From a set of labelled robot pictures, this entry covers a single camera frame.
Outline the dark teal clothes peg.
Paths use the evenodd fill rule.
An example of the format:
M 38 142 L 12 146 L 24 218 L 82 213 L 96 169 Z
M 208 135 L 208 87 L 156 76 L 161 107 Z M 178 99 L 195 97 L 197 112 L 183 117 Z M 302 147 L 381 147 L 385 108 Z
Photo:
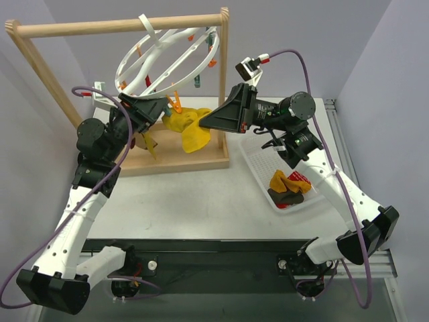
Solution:
M 171 112 L 170 108 L 168 107 L 168 105 L 164 106 L 163 111 L 164 111 L 164 115 L 166 117 L 170 117 L 172 115 L 172 112 Z

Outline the orange clothes peg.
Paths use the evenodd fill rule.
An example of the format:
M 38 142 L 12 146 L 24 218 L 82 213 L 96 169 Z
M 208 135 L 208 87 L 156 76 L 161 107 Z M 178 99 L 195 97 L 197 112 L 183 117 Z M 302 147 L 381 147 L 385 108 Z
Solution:
M 174 96 L 171 97 L 169 95 L 166 96 L 168 99 L 168 103 L 171 105 L 172 109 L 176 112 L 181 114 L 182 113 L 182 105 L 180 102 L 180 97 L 178 95 L 178 92 L 174 92 Z

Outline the bright yellow cloth sock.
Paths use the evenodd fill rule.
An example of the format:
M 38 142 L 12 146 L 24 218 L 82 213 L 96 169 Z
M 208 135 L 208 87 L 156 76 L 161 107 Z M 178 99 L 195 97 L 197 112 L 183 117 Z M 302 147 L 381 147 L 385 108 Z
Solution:
M 183 107 L 181 113 L 174 109 L 170 111 L 172 114 L 164 115 L 162 122 L 169 130 L 181 134 L 182 149 L 187 154 L 201 150 L 210 142 L 210 130 L 199 126 L 199 121 L 211 112 L 210 109 Z

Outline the white round clip hanger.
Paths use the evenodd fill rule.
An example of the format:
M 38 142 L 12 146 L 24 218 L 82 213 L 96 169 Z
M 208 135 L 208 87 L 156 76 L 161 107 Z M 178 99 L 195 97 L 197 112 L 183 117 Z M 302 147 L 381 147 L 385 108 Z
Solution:
M 221 44 L 217 25 L 157 27 L 143 13 L 139 22 L 145 35 L 128 50 L 115 72 L 119 94 L 141 99 L 170 95 L 216 62 Z

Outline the dark brown sock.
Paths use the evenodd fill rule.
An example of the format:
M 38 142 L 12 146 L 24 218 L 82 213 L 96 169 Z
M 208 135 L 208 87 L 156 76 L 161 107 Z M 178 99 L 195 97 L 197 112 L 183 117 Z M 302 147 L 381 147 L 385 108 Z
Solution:
M 267 192 L 276 205 L 295 205 L 304 202 L 304 195 L 300 192 L 286 191 L 278 193 L 273 189 L 268 189 Z

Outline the mustard yellow sock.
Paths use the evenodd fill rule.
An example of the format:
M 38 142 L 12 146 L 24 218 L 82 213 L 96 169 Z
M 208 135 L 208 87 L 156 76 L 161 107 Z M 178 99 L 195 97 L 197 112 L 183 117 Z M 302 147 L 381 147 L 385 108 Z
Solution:
M 151 133 L 149 131 L 145 133 L 135 133 L 133 135 L 132 143 L 132 158 L 143 158 L 151 156 L 154 160 L 157 160 L 155 147 L 158 143 L 152 138 Z
M 269 187 L 276 193 L 286 193 L 292 191 L 293 193 L 299 193 L 301 186 L 297 181 L 290 180 L 281 170 L 276 170 L 272 176 Z

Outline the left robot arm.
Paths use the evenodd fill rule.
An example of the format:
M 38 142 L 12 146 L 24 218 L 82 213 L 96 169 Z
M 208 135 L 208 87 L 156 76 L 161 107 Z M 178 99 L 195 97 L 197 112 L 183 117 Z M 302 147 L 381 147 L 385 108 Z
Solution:
M 31 303 L 71 315 L 85 306 L 90 290 L 108 275 L 135 272 L 133 246 L 111 242 L 79 263 L 82 247 L 96 216 L 111 196 L 133 136 L 145 133 L 168 108 L 165 97 L 142 99 L 119 94 L 109 120 L 85 119 L 77 128 L 78 166 L 68 202 L 53 237 L 16 283 Z

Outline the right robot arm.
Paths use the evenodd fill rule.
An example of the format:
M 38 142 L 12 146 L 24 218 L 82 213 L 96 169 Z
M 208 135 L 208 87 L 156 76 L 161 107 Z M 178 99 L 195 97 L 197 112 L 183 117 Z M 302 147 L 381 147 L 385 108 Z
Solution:
M 250 127 L 271 135 L 265 148 L 272 147 L 292 169 L 338 211 L 346 231 L 339 236 L 315 237 L 297 257 L 299 269 L 313 273 L 320 265 L 347 259 L 362 265 L 392 235 L 400 217 L 392 206 L 383 207 L 366 195 L 328 156 L 321 137 L 308 128 L 316 103 L 307 92 L 297 92 L 279 103 L 260 100 L 257 89 L 247 83 L 234 86 L 227 100 L 204 116 L 200 127 L 245 133 Z

